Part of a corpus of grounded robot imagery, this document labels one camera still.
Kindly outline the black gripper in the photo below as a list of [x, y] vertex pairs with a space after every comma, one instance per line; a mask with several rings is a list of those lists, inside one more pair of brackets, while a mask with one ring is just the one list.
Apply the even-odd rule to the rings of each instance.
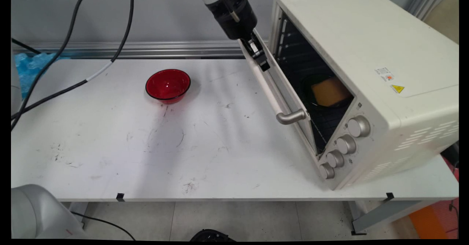
[[261, 70], [270, 69], [263, 41], [253, 32], [258, 20], [248, 0], [215, 0], [206, 6], [229, 39], [241, 39]]

